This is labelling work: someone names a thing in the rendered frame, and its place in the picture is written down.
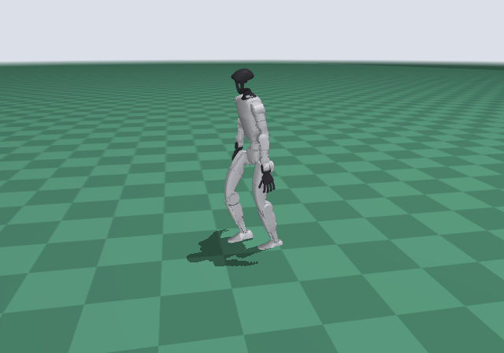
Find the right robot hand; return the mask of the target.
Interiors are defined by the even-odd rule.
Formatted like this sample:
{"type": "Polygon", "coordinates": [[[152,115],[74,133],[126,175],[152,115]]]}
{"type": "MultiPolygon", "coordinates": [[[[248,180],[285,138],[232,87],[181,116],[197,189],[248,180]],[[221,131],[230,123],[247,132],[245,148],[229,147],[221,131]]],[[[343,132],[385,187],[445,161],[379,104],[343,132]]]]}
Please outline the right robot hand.
{"type": "Polygon", "coordinates": [[[238,148],[238,143],[237,143],[237,142],[235,142],[235,149],[236,149],[236,150],[234,151],[234,154],[232,155],[232,160],[233,160],[233,159],[234,159],[234,157],[237,155],[237,153],[238,153],[241,149],[243,149],[243,147],[239,147],[239,148],[238,148]]]}

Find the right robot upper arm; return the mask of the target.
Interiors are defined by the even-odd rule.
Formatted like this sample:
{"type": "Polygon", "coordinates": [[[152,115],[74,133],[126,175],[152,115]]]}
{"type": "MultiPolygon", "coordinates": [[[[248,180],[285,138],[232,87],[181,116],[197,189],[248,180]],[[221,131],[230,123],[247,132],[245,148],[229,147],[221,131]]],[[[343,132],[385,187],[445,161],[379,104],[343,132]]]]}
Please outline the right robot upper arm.
{"type": "MultiPolygon", "coordinates": [[[[235,104],[236,104],[236,100],[237,100],[237,98],[238,98],[238,97],[239,97],[239,95],[235,97],[235,104]]],[[[242,127],[242,125],[241,125],[241,122],[240,122],[240,119],[239,119],[239,118],[238,118],[238,120],[237,120],[237,124],[239,124],[239,125],[242,127]]]]}

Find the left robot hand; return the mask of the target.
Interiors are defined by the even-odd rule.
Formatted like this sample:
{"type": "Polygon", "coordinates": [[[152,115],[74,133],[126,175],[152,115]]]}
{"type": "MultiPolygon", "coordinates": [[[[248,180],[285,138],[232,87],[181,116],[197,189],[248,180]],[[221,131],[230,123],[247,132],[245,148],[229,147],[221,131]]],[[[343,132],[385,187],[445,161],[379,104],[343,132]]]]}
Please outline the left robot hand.
{"type": "MultiPolygon", "coordinates": [[[[270,165],[269,165],[270,166],[270,165]]],[[[259,187],[258,188],[261,188],[261,185],[262,185],[262,182],[264,184],[264,191],[263,193],[265,193],[265,190],[266,190],[266,186],[267,186],[267,193],[269,193],[269,187],[270,187],[270,191],[275,190],[275,184],[274,184],[274,180],[273,180],[273,177],[272,175],[270,174],[271,172],[271,169],[269,171],[265,171],[263,170],[263,166],[261,165],[261,173],[263,173],[263,176],[261,177],[262,180],[261,180],[261,183],[259,184],[259,187]],[[271,185],[272,183],[272,185],[271,185]],[[273,188],[272,188],[273,186],[273,188]]]]}

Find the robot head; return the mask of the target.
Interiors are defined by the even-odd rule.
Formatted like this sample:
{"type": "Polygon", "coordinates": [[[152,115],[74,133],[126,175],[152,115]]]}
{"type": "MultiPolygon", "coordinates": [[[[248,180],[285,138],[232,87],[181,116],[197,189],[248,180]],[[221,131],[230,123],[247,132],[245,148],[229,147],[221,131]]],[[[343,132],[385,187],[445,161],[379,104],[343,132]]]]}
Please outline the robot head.
{"type": "MultiPolygon", "coordinates": [[[[243,97],[241,98],[242,100],[246,100],[249,98],[246,98],[245,96],[250,95],[253,97],[257,97],[249,88],[244,88],[244,84],[248,81],[254,78],[254,74],[249,70],[249,69],[239,69],[236,72],[234,72],[231,76],[231,78],[235,81],[236,89],[239,94],[243,93],[243,97]],[[240,84],[240,88],[239,88],[240,84]]],[[[251,97],[251,98],[253,98],[251,97]]]]}

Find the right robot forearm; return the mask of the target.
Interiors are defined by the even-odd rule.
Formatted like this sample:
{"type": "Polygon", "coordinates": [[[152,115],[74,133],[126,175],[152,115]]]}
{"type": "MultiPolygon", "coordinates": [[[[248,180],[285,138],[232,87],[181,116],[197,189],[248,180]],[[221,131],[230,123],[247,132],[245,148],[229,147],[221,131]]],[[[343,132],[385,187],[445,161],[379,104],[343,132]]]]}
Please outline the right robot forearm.
{"type": "Polygon", "coordinates": [[[235,141],[238,143],[238,148],[239,147],[243,147],[243,141],[244,141],[244,131],[243,131],[243,127],[241,127],[239,124],[237,124],[237,134],[236,134],[236,137],[235,137],[235,141]]]}

